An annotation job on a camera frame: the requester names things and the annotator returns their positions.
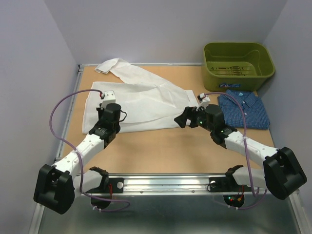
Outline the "green plastic tub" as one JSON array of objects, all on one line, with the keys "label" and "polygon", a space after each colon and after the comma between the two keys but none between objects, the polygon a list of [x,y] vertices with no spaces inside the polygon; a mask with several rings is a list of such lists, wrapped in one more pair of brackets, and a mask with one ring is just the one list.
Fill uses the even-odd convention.
[{"label": "green plastic tub", "polygon": [[202,80],[208,91],[256,91],[275,74],[271,56],[256,42],[211,42],[203,48]]}]

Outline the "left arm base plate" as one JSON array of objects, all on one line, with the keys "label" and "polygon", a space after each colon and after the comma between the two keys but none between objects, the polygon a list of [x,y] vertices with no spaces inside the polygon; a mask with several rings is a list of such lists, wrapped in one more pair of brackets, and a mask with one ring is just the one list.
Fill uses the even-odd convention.
[{"label": "left arm base plate", "polygon": [[110,188],[113,194],[123,193],[124,178],[122,177],[107,177],[102,179],[100,184],[93,186],[91,189],[85,190],[87,193],[108,194]]}]

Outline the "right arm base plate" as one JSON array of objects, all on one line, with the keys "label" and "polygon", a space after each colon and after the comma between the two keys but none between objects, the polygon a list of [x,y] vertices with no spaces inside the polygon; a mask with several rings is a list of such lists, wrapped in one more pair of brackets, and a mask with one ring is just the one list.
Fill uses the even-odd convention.
[{"label": "right arm base plate", "polygon": [[251,188],[244,185],[238,185],[234,179],[227,177],[211,177],[207,185],[207,190],[212,193],[218,192],[251,192]]}]

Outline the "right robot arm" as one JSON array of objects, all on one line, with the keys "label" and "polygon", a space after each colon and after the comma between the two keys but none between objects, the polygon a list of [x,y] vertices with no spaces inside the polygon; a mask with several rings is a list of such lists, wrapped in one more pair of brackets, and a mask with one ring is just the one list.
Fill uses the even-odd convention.
[{"label": "right robot arm", "polygon": [[234,191],[240,186],[268,190],[280,200],[286,199],[307,182],[307,177],[294,152],[283,147],[277,149],[244,136],[225,123],[223,112],[217,105],[206,108],[186,107],[174,121],[180,128],[201,127],[210,132],[214,143],[246,157],[261,169],[236,165],[227,170],[221,180],[212,183],[215,189]]}]

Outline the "white long sleeve shirt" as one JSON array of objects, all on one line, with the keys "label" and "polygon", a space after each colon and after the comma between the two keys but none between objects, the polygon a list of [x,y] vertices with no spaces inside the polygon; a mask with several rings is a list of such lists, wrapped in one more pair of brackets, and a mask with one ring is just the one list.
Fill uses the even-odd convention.
[{"label": "white long sleeve shirt", "polygon": [[116,103],[127,113],[121,132],[139,132],[175,128],[174,118],[185,107],[197,106],[192,90],[184,90],[170,81],[127,61],[114,58],[95,68],[97,73],[112,73],[121,82],[93,82],[85,103],[82,132],[87,134],[98,120],[96,108],[102,103],[98,91],[114,92]]}]

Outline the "blue checked folded shirt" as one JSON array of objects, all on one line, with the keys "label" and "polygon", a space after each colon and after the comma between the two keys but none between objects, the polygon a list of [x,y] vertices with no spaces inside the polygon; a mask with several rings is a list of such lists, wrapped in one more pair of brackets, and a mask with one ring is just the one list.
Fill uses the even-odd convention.
[{"label": "blue checked folded shirt", "polygon": [[218,104],[226,124],[243,128],[244,116],[247,128],[261,130],[269,128],[270,120],[260,97],[248,91],[227,90],[226,93],[218,97]]}]

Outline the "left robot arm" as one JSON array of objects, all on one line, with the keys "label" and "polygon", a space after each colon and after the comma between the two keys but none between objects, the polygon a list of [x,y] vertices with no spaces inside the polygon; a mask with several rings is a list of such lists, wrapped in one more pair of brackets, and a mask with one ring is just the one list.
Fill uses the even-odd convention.
[{"label": "left robot arm", "polygon": [[98,121],[85,139],[62,160],[40,168],[33,197],[36,203],[62,215],[82,192],[112,191],[106,170],[93,167],[81,172],[84,164],[104,150],[120,131],[120,105],[111,103],[97,110]]}]

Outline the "aluminium side rail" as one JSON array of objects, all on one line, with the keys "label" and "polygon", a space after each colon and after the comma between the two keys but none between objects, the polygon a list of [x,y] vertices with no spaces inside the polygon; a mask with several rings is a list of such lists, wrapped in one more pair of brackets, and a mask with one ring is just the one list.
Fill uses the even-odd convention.
[{"label": "aluminium side rail", "polygon": [[[81,78],[82,78],[82,75],[83,75],[83,70],[84,70],[83,66],[81,64],[78,64],[77,76],[76,76],[76,79],[75,79],[73,91],[70,94],[72,94],[73,92],[78,91],[80,83],[81,83]],[[61,138],[66,138],[67,137],[70,121],[71,121],[72,114],[73,114],[74,105],[75,105],[75,102],[76,102],[76,96],[70,96],[63,103],[65,103],[65,102],[68,102],[68,106],[67,106],[68,109],[67,109],[67,112],[66,112],[66,118],[65,118],[64,126],[62,128],[61,133],[60,133],[60,137]],[[56,153],[55,153],[52,165],[54,163],[56,163],[57,161],[62,159],[63,152],[64,152],[64,149],[65,149],[65,143],[63,141],[61,141],[57,137],[55,137],[55,140],[57,141],[57,149],[56,149]]]}]

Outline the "aluminium front rail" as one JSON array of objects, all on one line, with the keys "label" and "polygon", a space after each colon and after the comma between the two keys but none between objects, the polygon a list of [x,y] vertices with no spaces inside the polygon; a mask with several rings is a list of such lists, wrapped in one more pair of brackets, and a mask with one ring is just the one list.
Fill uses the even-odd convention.
[{"label": "aluminium front rail", "polygon": [[[95,171],[87,171],[83,179],[77,176],[73,179],[72,187],[75,189],[75,198],[81,195],[81,192],[91,189],[93,186],[100,184],[102,179],[107,177],[122,177],[124,178],[123,193],[125,196],[135,195],[186,195],[190,193],[205,195],[211,194],[207,190],[209,178],[211,177],[227,177],[225,175],[101,175]],[[243,182],[236,182],[238,185],[246,185],[247,179]],[[234,194],[235,192],[218,192],[223,194]]]}]

